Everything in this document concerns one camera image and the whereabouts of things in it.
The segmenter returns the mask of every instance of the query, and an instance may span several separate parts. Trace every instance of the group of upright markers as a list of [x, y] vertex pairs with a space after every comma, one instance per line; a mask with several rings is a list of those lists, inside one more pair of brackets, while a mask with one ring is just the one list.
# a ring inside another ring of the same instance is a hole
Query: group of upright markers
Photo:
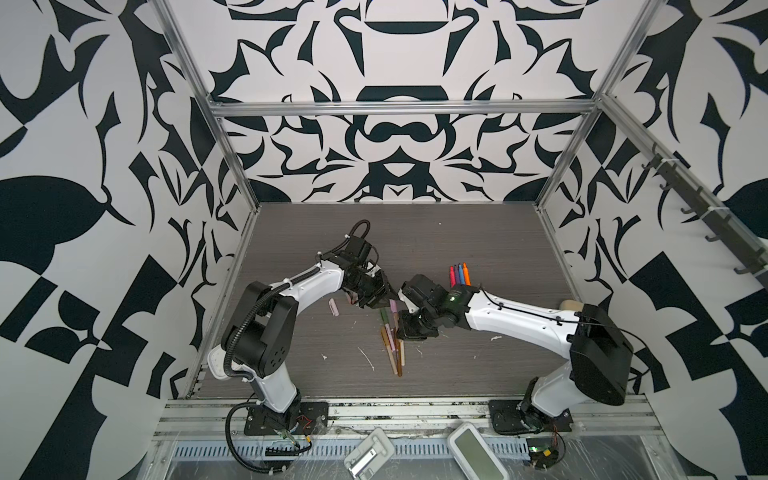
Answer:
[[392, 328], [389, 325], [386, 308], [379, 309], [382, 323], [384, 323], [384, 326], [381, 328], [382, 340], [384, 341], [384, 349], [389, 357], [389, 364], [392, 365], [392, 373], [402, 376], [402, 367], [406, 366], [406, 348], [403, 345], [403, 341], [397, 339], [399, 315], [397, 314], [397, 303], [395, 303], [395, 300], [389, 301], [389, 308], [392, 311], [392, 319], [395, 326]]
[[466, 263], [459, 263], [458, 265], [451, 265], [451, 286], [455, 284], [459, 285], [472, 285], [469, 282], [469, 270], [467, 270]]

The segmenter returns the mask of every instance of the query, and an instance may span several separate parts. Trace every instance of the wooden table surface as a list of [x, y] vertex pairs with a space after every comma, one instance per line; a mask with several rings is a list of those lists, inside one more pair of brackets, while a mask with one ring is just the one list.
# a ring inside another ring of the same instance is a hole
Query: wooden table surface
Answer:
[[[544, 229], [530, 204], [264, 204], [226, 318], [245, 286], [272, 283], [309, 268], [318, 250], [337, 245], [362, 218], [390, 283], [422, 273], [449, 286], [449, 265], [466, 262], [473, 285], [543, 307], [570, 297]], [[336, 299], [334, 317], [329, 298]], [[303, 396], [515, 395], [565, 359], [494, 333], [444, 329], [406, 342], [402, 377], [392, 374], [379, 312], [350, 306], [343, 293], [315, 302], [296, 319], [286, 360]], [[207, 375], [197, 398], [243, 398], [248, 385]]]

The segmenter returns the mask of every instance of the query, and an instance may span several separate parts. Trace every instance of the patterned wallpaper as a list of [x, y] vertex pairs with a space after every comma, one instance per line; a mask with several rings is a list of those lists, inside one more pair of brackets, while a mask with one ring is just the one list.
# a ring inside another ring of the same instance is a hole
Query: patterned wallpaper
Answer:
[[[760, 0], [670, 0], [618, 98], [736, 215], [768, 237], [766, 39]], [[547, 205], [583, 297], [636, 343], [645, 392], [689, 475], [768, 475], [768, 292], [605, 116]]]
[[261, 201], [533, 201], [578, 114], [228, 118]]
[[590, 97], [642, 3], [171, 1], [218, 101]]
[[133, 478], [248, 207], [144, 0], [0, 6], [2, 477]]

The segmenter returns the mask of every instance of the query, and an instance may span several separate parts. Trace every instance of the white cable tie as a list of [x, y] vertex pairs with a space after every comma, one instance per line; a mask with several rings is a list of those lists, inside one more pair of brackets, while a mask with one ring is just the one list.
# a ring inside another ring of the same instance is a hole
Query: white cable tie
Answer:
[[707, 207], [707, 211], [701, 214], [699, 217], [699, 220], [702, 220], [704, 217], [708, 215], [709, 212], [714, 212], [715, 210], [730, 210], [728, 207]]

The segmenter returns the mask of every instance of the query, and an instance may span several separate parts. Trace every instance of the orange marker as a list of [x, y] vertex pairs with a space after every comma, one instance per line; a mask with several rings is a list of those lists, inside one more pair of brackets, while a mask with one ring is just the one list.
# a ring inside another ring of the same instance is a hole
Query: orange marker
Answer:
[[466, 281], [467, 285], [472, 285], [469, 282], [469, 270], [467, 270], [467, 264], [464, 264], [464, 280]]

